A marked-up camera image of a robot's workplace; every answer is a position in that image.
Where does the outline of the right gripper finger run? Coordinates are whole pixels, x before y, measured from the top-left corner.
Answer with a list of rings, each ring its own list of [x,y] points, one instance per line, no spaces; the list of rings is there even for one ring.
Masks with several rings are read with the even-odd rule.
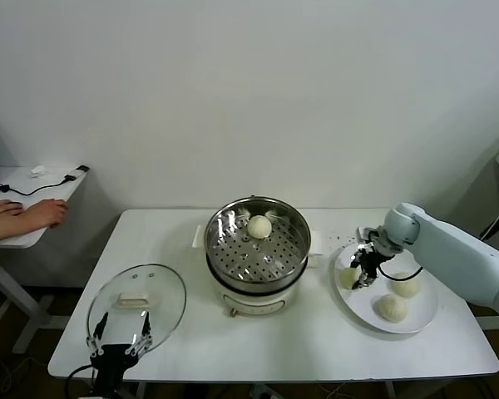
[[[360,270],[366,269],[367,262],[367,247],[365,244],[359,244],[351,257],[350,268],[359,268]]]
[[[375,277],[373,275],[370,275],[367,272],[361,272],[358,276],[358,279],[353,283],[352,290],[369,287],[373,284],[374,281]]]

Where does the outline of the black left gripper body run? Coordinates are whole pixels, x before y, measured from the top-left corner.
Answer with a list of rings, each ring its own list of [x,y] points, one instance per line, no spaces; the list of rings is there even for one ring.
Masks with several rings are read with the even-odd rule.
[[[137,355],[130,344],[103,345],[100,355],[91,357],[91,365],[97,370],[91,395],[102,398],[120,398],[119,390],[125,372],[137,364]]]

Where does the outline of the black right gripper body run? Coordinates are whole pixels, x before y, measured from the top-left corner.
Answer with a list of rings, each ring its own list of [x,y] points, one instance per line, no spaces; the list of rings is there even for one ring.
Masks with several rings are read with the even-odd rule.
[[[376,278],[378,269],[382,263],[388,261],[388,257],[366,246],[359,249],[359,262],[362,269],[362,275],[366,278]]]

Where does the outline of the person bare hand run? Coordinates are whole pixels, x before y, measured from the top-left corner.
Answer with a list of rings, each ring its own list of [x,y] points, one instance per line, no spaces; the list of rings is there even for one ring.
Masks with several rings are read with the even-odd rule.
[[[22,214],[22,225],[28,231],[61,224],[66,218],[68,203],[62,199],[45,199],[27,208]]]
[[[0,219],[20,215],[23,211],[23,205],[19,202],[6,199],[0,200]]]

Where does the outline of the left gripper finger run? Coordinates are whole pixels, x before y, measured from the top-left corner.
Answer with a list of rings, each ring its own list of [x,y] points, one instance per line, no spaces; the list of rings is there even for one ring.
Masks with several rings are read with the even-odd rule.
[[[101,349],[101,338],[104,333],[109,313],[105,312],[101,320],[96,324],[94,332],[86,338],[86,344],[90,350],[90,356],[95,357]]]
[[[142,357],[150,350],[152,343],[150,313],[145,312],[141,335],[126,349],[126,355]]]

